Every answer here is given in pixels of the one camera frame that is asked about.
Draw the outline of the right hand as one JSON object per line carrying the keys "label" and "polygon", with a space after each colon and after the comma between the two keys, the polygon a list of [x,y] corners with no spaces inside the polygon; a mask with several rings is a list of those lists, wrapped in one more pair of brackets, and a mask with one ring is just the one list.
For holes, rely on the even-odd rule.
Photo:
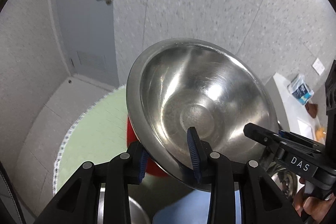
{"label": "right hand", "polygon": [[315,223],[335,223],[335,185],[328,200],[310,196],[304,197],[305,187],[301,188],[293,199],[293,206],[301,216],[302,212],[310,215]]}

